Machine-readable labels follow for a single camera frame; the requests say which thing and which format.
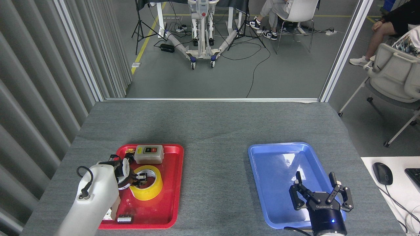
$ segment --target hand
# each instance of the hand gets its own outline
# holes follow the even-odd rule
[[[381,26],[382,26],[382,22],[381,21],[378,21],[378,22],[376,22],[373,26],[372,26],[372,31],[373,32],[376,32],[376,30],[378,30]]]

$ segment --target computer mouse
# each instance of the computer mouse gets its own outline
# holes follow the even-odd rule
[[[392,184],[392,172],[389,167],[381,162],[376,162],[373,164],[373,172],[379,183],[383,185]]]

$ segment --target light stand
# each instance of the light stand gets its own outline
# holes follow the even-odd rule
[[[262,40],[260,39],[260,37],[257,36],[257,32],[252,27],[250,27],[250,29],[254,32],[255,36],[246,35],[246,29],[247,29],[246,26],[247,26],[247,22],[249,21],[250,16],[251,16],[251,14],[249,13],[249,0],[247,0],[247,12],[245,13],[244,22],[242,23],[241,27],[239,28],[235,39],[229,45],[228,51],[232,47],[232,45],[233,45],[233,43],[235,42],[236,39],[240,39],[240,38],[243,38],[243,37],[250,37],[250,38],[253,38],[253,39],[257,38],[261,42],[261,44],[264,46],[264,48],[267,48],[265,46],[265,44],[262,42]]]
[[[136,2],[136,9],[137,9],[137,16],[139,17],[139,21],[137,22],[136,28],[134,29],[133,34],[131,35],[131,38],[133,38],[134,34],[137,34],[137,43],[136,43],[136,55],[137,55],[137,49],[139,47],[139,42],[142,41],[145,38],[151,37],[151,36],[155,36],[158,35],[159,33],[157,33],[154,29],[152,29],[150,26],[148,26],[144,21],[141,20],[140,18],[140,8],[139,8],[139,3],[137,0],[134,0]],[[154,32],[154,34],[151,35],[147,35],[145,36],[143,33],[143,27],[142,24],[145,25],[147,28],[149,28],[150,30],[152,30]]]

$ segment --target gray floor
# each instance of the gray floor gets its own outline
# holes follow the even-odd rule
[[[259,13],[263,2],[250,1],[252,15]],[[381,5],[383,1],[376,0],[368,15],[380,16]],[[119,0],[114,2],[114,6],[126,45],[128,61],[131,63],[137,58],[134,53],[136,40],[130,38],[137,22],[134,2]],[[174,3],[174,7],[178,14],[188,13],[185,5]],[[292,36],[284,36],[279,55],[273,51],[274,43],[263,39],[271,56],[258,66],[254,78],[252,74],[256,65],[269,56],[264,48],[258,51],[260,43],[257,39],[250,42],[258,45],[239,44],[224,53],[226,57],[238,59],[258,51],[251,58],[234,61],[220,57],[213,69],[210,68],[208,61],[200,60],[197,62],[197,68],[192,71],[189,61],[179,52],[170,54],[153,47],[158,39],[151,37],[141,57],[142,64],[133,75],[127,97],[242,98],[246,97],[251,85],[252,89],[248,96],[250,98],[318,97],[354,8],[353,1],[321,1],[320,10],[315,12],[315,29],[334,27],[339,33],[332,36],[326,36],[324,33],[315,34],[311,53],[307,50],[309,37],[298,37],[303,38],[302,42],[294,42]],[[156,17],[156,9],[151,8],[151,11],[148,8],[141,11],[142,20],[150,26],[153,25]],[[168,25],[175,21],[169,4],[166,5],[163,13]],[[224,8],[216,10],[216,15],[219,16],[215,16],[214,20],[219,21],[216,28],[220,31],[215,33],[217,35],[227,35],[224,23],[227,16],[221,16],[225,13]],[[178,18],[183,24],[190,25],[191,18],[188,16],[179,15]],[[364,54],[372,34],[371,25],[372,22],[366,19],[352,49],[351,58]],[[181,39],[181,42],[189,40],[191,40],[190,37],[185,37]],[[215,37],[215,40],[216,46],[222,43],[220,37]],[[139,43],[139,50],[144,42],[145,40],[142,40]],[[331,106],[336,110],[340,109],[365,76],[366,73],[361,67],[346,65],[330,99]],[[391,147],[382,146],[384,141],[389,140],[405,124],[412,113],[380,99],[374,99],[374,102],[370,104],[365,100],[368,95],[367,91],[359,93],[342,116],[360,156],[420,156],[420,126],[418,125],[407,127]]]

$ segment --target gray table surface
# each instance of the gray table surface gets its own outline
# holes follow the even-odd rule
[[[77,166],[107,160],[128,143],[184,147],[177,222],[97,235],[300,235],[265,223],[247,153],[253,144],[282,142],[308,143],[325,172],[351,188],[349,235],[403,235],[329,104],[167,100],[97,103],[21,235],[52,235],[74,201]]]

